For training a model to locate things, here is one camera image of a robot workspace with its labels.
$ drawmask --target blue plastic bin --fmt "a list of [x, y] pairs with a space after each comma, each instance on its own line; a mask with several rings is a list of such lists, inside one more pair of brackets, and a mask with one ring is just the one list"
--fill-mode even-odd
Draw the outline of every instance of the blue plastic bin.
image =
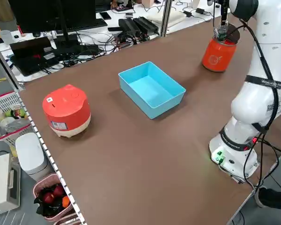
[[118, 76], [121, 89], [150, 119], [178, 105], [186, 92], [153, 62], [146, 62]]

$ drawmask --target rice cooker label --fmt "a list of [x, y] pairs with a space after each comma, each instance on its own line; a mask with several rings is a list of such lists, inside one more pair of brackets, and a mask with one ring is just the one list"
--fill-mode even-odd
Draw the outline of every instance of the rice cooker label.
[[53, 122], [53, 121], [51, 121], [51, 123], [52, 123], [52, 126], [53, 126], [55, 129], [67, 130], [67, 125], [66, 125], [66, 123], [56, 123], [56, 122]]

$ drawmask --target orange can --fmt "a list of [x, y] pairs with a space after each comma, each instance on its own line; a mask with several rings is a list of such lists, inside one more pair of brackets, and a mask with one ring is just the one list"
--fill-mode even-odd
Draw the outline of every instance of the orange can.
[[236, 44], [226, 40], [220, 42], [216, 38], [213, 38], [203, 57], [202, 64], [206, 69], [213, 72], [224, 72], [236, 50]]

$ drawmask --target table surface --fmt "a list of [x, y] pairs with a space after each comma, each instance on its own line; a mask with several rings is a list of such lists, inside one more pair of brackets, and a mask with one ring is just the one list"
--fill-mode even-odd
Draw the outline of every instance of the table surface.
[[[176, 5], [177, 1], [174, 1], [172, 3], [172, 6], [174, 8], [172, 8], [171, 10], [172, 11], [175, 11], [175, 10], [176, 11], [182, 11], [183, 8], [187, 7], [186, 3], [188, 3], [189, 7], [185, 8], [185, 10], [186, 11], [192, 11], [193, 16], [197, 16], [199, 18], [195, 18], [195, 17], [186, 18], [184, 21], [182, 21], [182, 22], [180, 22], [180, 23], [178, 23], [178, 24], [168, 28], [168, 33], [172, 33], [172, 32], [175, 32], [177, 30], [181, 30], [181, 29], [184, 29], [186, 27], [193, 26], [193, 25], [198, 24], [200, 22], [202, 23], [202, 22], [204, 22], [204, 20], [210, 20], [212, 18], [209, 15], [201, 15], [201, 14], [195, 13], [193, 8], [191, 8], [191, 3], [190, 2], [191, 2], [190, 0], [186, 0], [186, 1], [183, 1], [183, 4], [181, 4], [181, 5], [177, 4]], [[140, 17], [140, 16], [147, 17], [148, 15], [153, 15], [153, 14], [158, 13], [158, 9], [156, 7], [154, 7], [154, 6], [161, 6], [161, 4], [159, 4], [159, 5], [154, 4], [152, 6], [152, 8], [149, 11], [147, 11], [147, 12], [145, 11], [145, 9], [144, 9], [144, 7], [142, 5], [136, 4], [134, 6], [135, 13], [133, 14], [133, 17], [134, 18], [137, 18], [137, 17]], [[213, 6], [208, 6], [206, 0], [199, 1], [198, 4], [194, 5], [193, 7], [195, 7], [195, 8], [197, 8], [197, 7], [198, 8], [203, 8], [203, 9], [205, 9], [206, 12], [213, 13]], [[117, 13], [115, 10], [109, 10], [108, 14], [111, 16], [111, 20], [107, 20], [106, 21], [106, 23], [108, 24], [108, 27], [118, 27], [118, 20], [119, 19], [124, 19], [126, 12], [133, 12], [133, 11], [132, 10], [127, 10], [125, 12]], [[220, 15], [221, 15], [221, 9], [220, 8], [216, 8], [215, 16], [218, 17]], [[97, 18], [101, 18], [99, 13], [96, 14], [96, 17]], [[110, 38], [111, 35], [118, 34], [119, 32], [109, 32], [107, 30], [107, 27], [101, 27], [101, 28], [94, 28], [94, 29], [88, 29], [88, 30], [81, 30], [81, 31], [78, 31], [78, 33], [80, 34], [80, 38], [81, 38], [81, 40], [82, 40], [82, 42], [84, 44], [86, 43], [86, 44], [98, 44], [98, 45], [101, 45], [102, 43], [99, 43], [99, 41], [106, 42]], [[22, 40], [34, 39], [32, 34], [27, 34], [25, 37], [21, 37], [19, 31], [13, 31], [12, 35], [13, 36], [14, 35], [18, 35], [20, 37], [19, 39], [15, 39], [15, 42], [19, 42], [19, 41], [22, 41]], [[151, 39], [153, 39], [155, 37], [157, 37], [157, 35], [151, 35], [150, 36]], [[56, 47], [55, 43], [53, 41], [51, 42], [51, 45], [52, 45], [53, 48]], [[111, 50], [112, 48], [113, 48], [112, 46], [107, 46], [106, 50], [108, 51], [108, 50]], [[0, 44], [0, 51], [1, 51], [2, 55], [5, 57], [5, 59], [10, 58], [10, 55], [13, 54], [12, 50], [10, 49], [10, 46], [6, 46], [5, 44]], [[89, 56], [80, 56], [79, 58], [83, 59], [83, 58], [88, 58], [88, 57]], [[54, 66], [54, 68], [62, 68], [62, 67], [63, 66], [61, 64]], [[48, 70], [50, 72], [52, 72], [52, 73], [57, 71], [56, 69], [48, 69]], [[40, 72], [34, 73], [34, 74], [30, 75], [30, 76], [23, 76], [21, 74], [21, 72], [16, 67], [13, 67], [12, 71], [13, 71], [16, 79], [19, 82], [29, 82], [29, 81], [32, 81], [32, 80], [35, 80], [35, 79], [38, 79], [40, 77], [48, 75], [46, 72], [40, 71]]]
[[[223, 225], [249, 196], [248, 185], [211, 161], [208, 143], [231, 117], [253, 40], [241, 31], [227, 71], [212, 73], [201, 65], [212, 34], [211, 23], [198, 24], [34, 80], [20, 92], [88, 224]], [[180, 105], [154, 120], [118, 80], [119, 72], [146, 61], [187, 90]], [[87, 130], [70, 139], [56, 136], [42, 110], [44, 97], [66, 84], [86, 92], [92, 112]], [[281, 116], [267, 139], [281, 148]], [[265, 150], [264, 171], [273, 155]]]

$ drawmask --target gray floor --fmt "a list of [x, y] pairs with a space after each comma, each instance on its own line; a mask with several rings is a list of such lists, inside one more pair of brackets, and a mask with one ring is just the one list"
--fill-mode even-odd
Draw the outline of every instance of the gray floor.
[[[0, 22], [0, 28], [2, 30], [16, 30], [15, 21], [12, 22]], [[12, 91], [7, 81], [0, 82], [0, 94]], [[0, 151], [5, 150], [10, 152], [9, 146], [4, 142], [0, 141]], [[34, 197], [32, 194], [33, 186], [35, 181], [28, 176], [24, 171], [21, 172], [21, 205], [19, 208], [11, 211], [4, 223], [4, 225], [10, 225], [11, 221], [15, 215], [12, 225], [18, 225], [21, 218], [24, 215], [21, 225], [48, 225], [52, 223], [46, 222], [41, 215], [36, 214], [37, 205], [33, 204]], [[3, 224], [3, 219], [6, 217], [7, 213], [0, 216], [0, 225]]]
[[[12, 22], [0, 22], [0, 28], [2, 30], [16, 30], [15, 21]], [[7, 91], [12, 90], [9, 87], [9, 84], [7, 82], [1, 82], [0, 83], [0, 94], [5, 93]], [[0, 142], [0, 150], [7, 150], [9, 151], [9, 147], [3, 143]], [[281, 165], [275, 171], [274, 177], [281, 185]], [[47, 223], [44, 219], [42, 219], [41, 216], [35, 214], [35, 211], [37, 209], [36, 205], [33, 205], [33, 196], [32, 196], [32, 188], [34, 185], [34, 180], [32, 180], [28, 175], [25, 174], [25, 172], [22, 172], [22, 191], [21, 191], [21, 206], [18, 210], [15, 210], [17, 212], [17, 215], [15, 217], [14, 225], [16, 225], [16, 221], [20, 220], [25, 213], [24, 220], [22, 222], [22, 225], [46, 225]], [[268, 178], [265, 181], [265, 185], [268, 188], [273, 188], [275, 190], [280, 191], [279, 186], [271, 179]], [[261, 209], [259, 208], [255, 201], [253, 199], [250, 199], [246, 205], [242, 208], [242, 213], [244, 214], [245, 218], [245, 224], [246, 225], [281, 225], [281, 210], [275, 210], [275, 209]], [[14, 216], [14, 213], [9, 215], [8, 219], [11, 220]], [[242, 217], [238, 214], [234, 219], [235, 225], [243, 225], [244, 221]]]

